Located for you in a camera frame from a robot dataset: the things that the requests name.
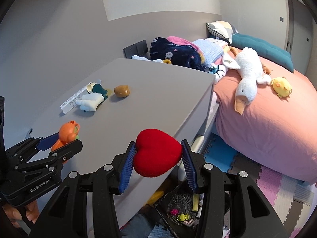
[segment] yellow-green toy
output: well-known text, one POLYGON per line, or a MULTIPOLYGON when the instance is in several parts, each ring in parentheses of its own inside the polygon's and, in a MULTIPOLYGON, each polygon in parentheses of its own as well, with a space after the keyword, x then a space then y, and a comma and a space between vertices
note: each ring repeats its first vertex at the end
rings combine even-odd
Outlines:
POLYGON ((178 217, 176 218, 178 221, 180 221, 180 222, 184 222, 185 220, 188 220, 189 219, 189 215, 188 214, 186 214, 186 215, 184 215, 184 214, 181 214, 181 215, 178 215, 178 217))
POLYGON ((287 97, 292 94, 292 86, 285 77, 274 78, 269 85, 273 86, 279 98, 287 97))

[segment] pink toy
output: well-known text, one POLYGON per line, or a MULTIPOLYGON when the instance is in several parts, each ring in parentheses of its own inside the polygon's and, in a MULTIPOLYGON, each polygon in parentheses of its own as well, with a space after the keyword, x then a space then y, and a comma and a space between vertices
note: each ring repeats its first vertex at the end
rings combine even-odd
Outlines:
POLYGON ((176 208, 174 208, 174 209, 171 210, 170 213, 171 213, 172 216, 176 216, 176 215, 178 215, 179 212, 178 212, 178 210, 176 208))

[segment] goose beak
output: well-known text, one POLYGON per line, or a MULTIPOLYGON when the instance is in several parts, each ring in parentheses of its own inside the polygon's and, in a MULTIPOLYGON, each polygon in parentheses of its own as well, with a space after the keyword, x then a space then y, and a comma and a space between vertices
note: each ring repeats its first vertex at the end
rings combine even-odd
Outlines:
POLYGON ((235 111, 240 115, 243 114, 245 106, 248 104, 248 99, 246 96, 236 96, 235 99, 235 111))

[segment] pink blanket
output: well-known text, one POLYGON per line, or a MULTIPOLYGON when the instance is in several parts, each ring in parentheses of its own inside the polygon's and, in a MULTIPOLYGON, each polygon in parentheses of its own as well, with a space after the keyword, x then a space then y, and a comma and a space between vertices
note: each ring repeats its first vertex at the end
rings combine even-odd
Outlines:
POLYGON ((258 85, 254 101, 243 115, 234 111, 234 95, 241 80, 229 70, 214 91, 220 102, 216 128, 223 140, 250 159, 290 177, 317 181, 317 92, 298 71, 261 58, 273 71, 286 77, 292 95, 278 98, 271 86, 258 85))

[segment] white box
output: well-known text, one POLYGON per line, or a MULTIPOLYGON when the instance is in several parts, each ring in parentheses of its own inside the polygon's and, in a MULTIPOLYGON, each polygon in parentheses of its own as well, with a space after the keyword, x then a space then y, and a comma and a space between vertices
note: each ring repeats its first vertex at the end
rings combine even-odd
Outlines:
POLYGON ((88 94, 87 86, 83 87, 81 90, 77 91, 74 95, 72 95, 69 99, 67 99, 62 105, 61 109, 64 114, 67 114, 70 110, 72 110, 76 105, 76 100, 81 100, 82 96, 88 94))

